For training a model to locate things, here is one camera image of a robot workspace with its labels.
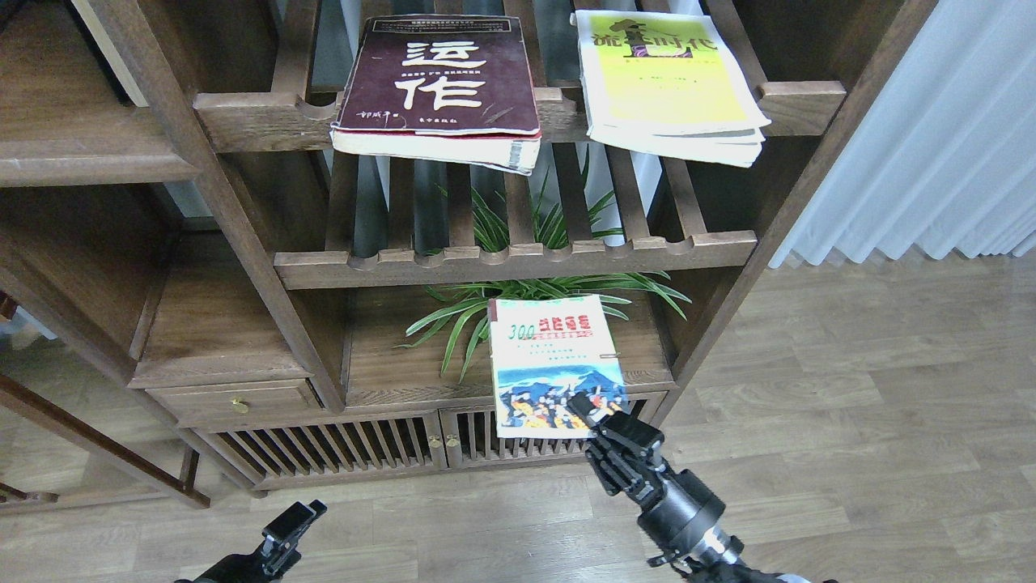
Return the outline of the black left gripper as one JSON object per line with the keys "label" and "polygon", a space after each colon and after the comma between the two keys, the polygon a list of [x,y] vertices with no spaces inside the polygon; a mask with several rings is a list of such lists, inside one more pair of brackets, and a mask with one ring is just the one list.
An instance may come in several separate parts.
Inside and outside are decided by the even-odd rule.
{"label": "black left gripper", "polygon": [[264,540],[248,555],[230,554],[199,577],[176,582],[278,582],[300,561],[297,543],[327,512],[320,500],[295,502],[263,528]]}

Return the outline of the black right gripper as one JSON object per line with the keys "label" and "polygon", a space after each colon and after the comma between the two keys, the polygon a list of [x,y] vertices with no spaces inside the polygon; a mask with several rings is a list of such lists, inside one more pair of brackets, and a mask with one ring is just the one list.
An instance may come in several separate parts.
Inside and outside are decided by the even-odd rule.
{"label": "black right gripper", "polygon": [[650,567],[743,564],[743,543],[720,527],[725,503],[695,473],[671,469],[658,428],[596,406],[585,392],[570,396],[567,409],[592,431],[585,455],[606,493],[624,493],[640,507],[637,524],[660,549]]}

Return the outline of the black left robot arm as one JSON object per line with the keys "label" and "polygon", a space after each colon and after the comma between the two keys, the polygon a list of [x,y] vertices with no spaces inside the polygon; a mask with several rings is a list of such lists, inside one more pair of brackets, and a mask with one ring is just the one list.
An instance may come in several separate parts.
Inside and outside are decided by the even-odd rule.
{"label": "black left robot arm", "polygon": [[193,582],[280,582],[300,561],[304,532],[326,512],[320,500],[293,503],[263,528],[264,540],[253,552],[226,555]]}

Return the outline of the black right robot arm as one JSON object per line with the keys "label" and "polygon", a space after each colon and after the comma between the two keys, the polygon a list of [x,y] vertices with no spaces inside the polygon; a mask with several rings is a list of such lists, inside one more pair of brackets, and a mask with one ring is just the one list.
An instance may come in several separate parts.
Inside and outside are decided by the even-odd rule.
{"label": "black right robot arm", "polygon": [[662,457],[664,435],[626,412],[598,410],[588,395],[567,409],[592,432],[585,457],[606,493],[625,493],[641,509],[637,524],[661,550],[651,567],[668,564],[688,582],[803,582],[789,572],[768,573],[741,561],[744,545],[722,531],[724,502],[695,473],[677,473]]}

